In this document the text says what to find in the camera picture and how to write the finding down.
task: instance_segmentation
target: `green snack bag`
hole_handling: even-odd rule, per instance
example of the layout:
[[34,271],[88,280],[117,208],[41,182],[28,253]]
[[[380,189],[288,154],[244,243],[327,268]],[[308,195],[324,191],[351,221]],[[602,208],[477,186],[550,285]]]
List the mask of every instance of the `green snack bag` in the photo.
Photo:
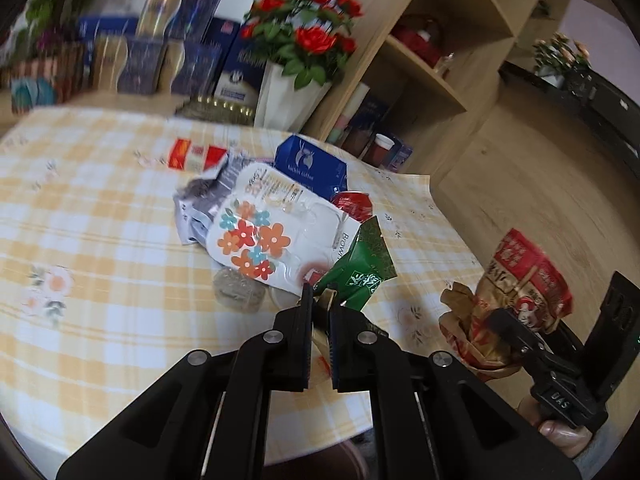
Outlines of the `green snack bag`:
[[373,216],[360,226],[351,248],[314,285],[314,296],[330,286],[338,302],[346,301],[353,310],[362,310],[380,283],[396,277],[378,218]]

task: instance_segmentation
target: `finger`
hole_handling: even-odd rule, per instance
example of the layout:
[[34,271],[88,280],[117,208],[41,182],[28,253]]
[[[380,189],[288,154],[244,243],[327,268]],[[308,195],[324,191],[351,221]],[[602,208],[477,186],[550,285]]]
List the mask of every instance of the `finger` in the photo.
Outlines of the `finger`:
[[540,404],[530,395],[522,397],[518,405],[518,413],[532,426],[538,427],[542,422]]
[[538,431],[559,447],[569,458],[580,453],[591,440],[591,431],[587,428],[572,430],[566,424],[557,420],[546,420]]

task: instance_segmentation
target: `table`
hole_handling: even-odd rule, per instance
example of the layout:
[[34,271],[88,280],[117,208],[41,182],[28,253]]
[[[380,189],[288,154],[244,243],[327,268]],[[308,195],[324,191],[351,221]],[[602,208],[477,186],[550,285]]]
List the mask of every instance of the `table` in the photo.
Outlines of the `table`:
[[[60,463],[194,348],[237,349],[271,327],[227,310],[218,269],[182,246],[172,194],[193,175],[162,162],[176,137],[273,156],[289,134],[96,108],[34,110],[0,142],[0,411],[32,460]],[[440,293],[481,266],[436,208],[428,176],[376,170],[333,147],[350,189],[370,193],[398,277],[364,312],[404,349],[447,348]],[[338,394],[314,349],[311,388],[275,392],[266,461],[371,426],[367,394]]]

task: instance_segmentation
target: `checkered tablecloth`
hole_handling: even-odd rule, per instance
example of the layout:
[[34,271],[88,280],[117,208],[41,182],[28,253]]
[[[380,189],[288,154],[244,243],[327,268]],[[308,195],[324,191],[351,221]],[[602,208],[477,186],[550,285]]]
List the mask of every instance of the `checkered tablecloth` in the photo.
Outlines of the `checkered tablecloth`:
[[[41,108],[0,143],[0,411],[11,427],[63,456],[74,452],[194,348],[237,349],[271,327],[216,302],[217,267],[182,246],[172,194],[192,174],[167,168],[177,137],[273,156],[288,134],[92,108]],[[441,291],[475,287],[481,266],[436,208],[427,176],[348,163],[368,192],[398,277],[364,309],[400,345],[447,348]],[[370,427],[367,394],[331,389],[317,351],[313,387],[275,392],[267,461],[330,446]]]

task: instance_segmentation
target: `silver bolt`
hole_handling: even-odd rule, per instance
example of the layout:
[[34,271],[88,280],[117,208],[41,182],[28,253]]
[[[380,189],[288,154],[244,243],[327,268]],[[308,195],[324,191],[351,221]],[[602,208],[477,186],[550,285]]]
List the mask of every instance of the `silver bolt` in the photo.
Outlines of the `silver bolt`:
[[267,343],[279,343],[284,339],[284,334],[280,330],[269,330],[262,336]]
[[453,362],[453,357],[449,352],[436,352],[433,355],[433,362],[444,368]]
[[191,366],[199,366],[207,362],[207,354],[202,350],[194,350],[187,356],[187,362]]
[[358,341],[363,345],[373,345],[378,340],[378,336],[369,330],[365,330],[358,334]]

